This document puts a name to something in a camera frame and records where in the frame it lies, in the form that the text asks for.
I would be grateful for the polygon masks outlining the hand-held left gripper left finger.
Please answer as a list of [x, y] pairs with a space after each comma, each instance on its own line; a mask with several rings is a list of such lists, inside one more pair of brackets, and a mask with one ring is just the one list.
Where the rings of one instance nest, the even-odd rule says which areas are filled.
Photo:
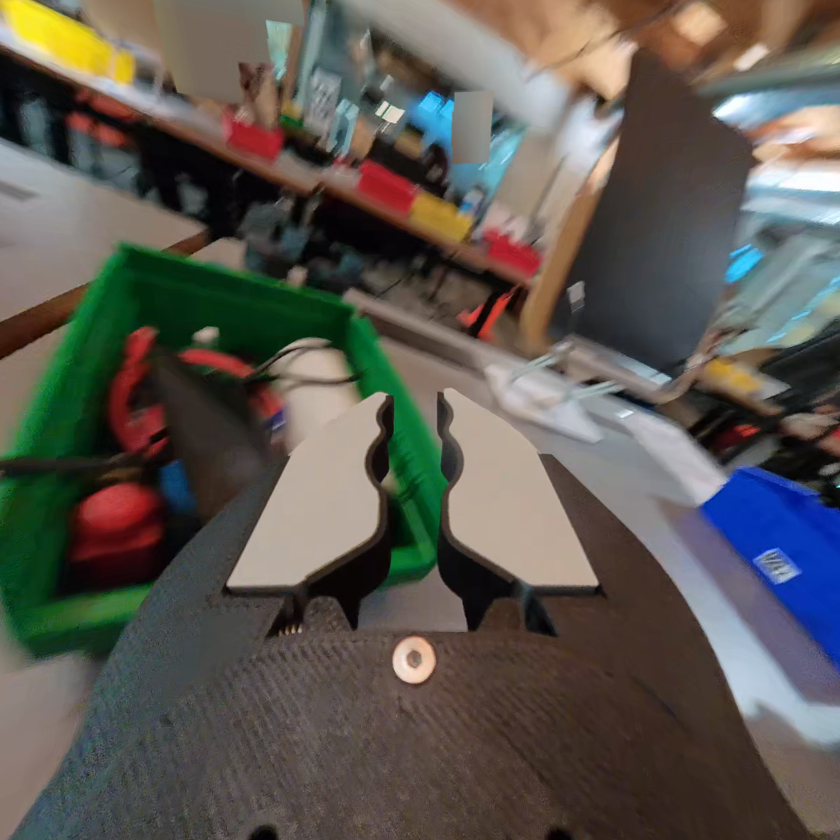
[[290, 594], [381, 544], [394, 400], [363, 399], [297, 446], [227, 578], [232, 593]]

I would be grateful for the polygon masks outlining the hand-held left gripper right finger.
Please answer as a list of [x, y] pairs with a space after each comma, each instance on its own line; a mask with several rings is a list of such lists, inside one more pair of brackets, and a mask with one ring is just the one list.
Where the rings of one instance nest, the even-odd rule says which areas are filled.
[[599, 586], [539, 451], [500, 416], [454, 388], [438, 395], [443, 535], [502, 580], [541, 594]]

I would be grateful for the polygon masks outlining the green plastic bin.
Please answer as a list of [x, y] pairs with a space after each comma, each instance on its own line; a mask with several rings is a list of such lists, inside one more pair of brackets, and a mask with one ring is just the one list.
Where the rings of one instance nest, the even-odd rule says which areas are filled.
[[[303, 338], [341, 350], [363, 397], [393, 396], [389, 444], [395, 480], [391, 570], [383, 587], [420, 581], [436, 564], [444, 479], [440, 447], [371, 321], [350, 304], [314, 290], [286, 289], [257, 276], [121, 245], [101, 269], [45, 369], [28, 389], [17, 423], [2, 432], [7, 455], [91, 455], [105, 443], [104, 402], [137, 328], [157, 328], [182, 349], [201, 327], [220, 328], [223, 350], [256, 360]], [[79, 479], [2, 482], [1, 575], [9, 633], [33, 658], [72, 652], [104, 655], [150, 585], [89, 594], [65, 587], [70, 509]]]

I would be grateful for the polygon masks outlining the blue labelled plastic bin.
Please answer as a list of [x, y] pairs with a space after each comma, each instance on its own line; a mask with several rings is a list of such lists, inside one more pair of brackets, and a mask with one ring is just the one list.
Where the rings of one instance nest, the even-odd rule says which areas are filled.
[[816, 490], [753, 467], [736, 469], [701, 510], [838, 665], [838, 510]]

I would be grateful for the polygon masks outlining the white cylinder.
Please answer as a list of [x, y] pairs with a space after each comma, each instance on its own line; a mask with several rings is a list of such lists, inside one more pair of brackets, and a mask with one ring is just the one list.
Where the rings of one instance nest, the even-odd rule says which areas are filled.
[[287, 451], [361, 400], [345, 354], [325, 339], [300, 339], [272, 367], [286, 422]]

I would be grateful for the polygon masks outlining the white metal board stand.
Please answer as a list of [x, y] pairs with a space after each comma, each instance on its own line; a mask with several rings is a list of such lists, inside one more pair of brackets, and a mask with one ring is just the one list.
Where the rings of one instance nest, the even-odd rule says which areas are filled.
[[598, 421], [614, 422], [677, 481], [696, 507], [726, 485], [726, 472], [682, 427], [629, 402], [614, 401], [616, 383], [578, 385], [550, 372], [552, 360], [492, 361], [481, 372], [504, 411], [547, 431], [598, 445], [605, 438]]

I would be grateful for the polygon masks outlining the small blue item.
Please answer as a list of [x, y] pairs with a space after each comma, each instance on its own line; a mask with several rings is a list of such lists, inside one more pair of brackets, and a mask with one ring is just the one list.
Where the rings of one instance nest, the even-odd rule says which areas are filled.
[[177, 458], [163, 465], [159, 468], [157, 476], [161, 497], [170, 513], [196, 518], [196, 498], [183, 461]]

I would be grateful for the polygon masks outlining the red bin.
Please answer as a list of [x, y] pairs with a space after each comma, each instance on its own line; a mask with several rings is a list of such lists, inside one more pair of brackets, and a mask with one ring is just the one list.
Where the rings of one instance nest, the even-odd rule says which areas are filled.
[[356, 189], [360, 194], [397, 214], [408, 216], [411, 213], [417, 199], [416, 183], [374, 161], [363, 161], [358, 173]]
[[512, 268], [526, 277], [533, 277], [539, 271], [542, 252], [532, 245], [524, 244], [508, 234], [490, 229], [484, 234], [487, 257], [501, 265]]
[[266, 129], [252, 122], [243, 122], [225, 113], [222, 120], [226, 146], [240, 154], [250, 154], [274, 164], [282, 152], [285, 134], [279, 127]]

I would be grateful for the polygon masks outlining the yellow bin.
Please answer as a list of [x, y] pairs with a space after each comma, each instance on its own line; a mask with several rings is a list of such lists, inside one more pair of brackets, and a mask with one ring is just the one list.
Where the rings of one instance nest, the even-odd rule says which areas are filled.
[[458, 206], [422, 190], [415, 194], [408, 217], [424, 232], [455, 244], [467, 240], [475, 222]]
[[18, 41], [61, 67], [121, 85], [133, 83], [133, 55], [92, 28], [35, 1], [2, 1], [1, 8], [5, 25]]

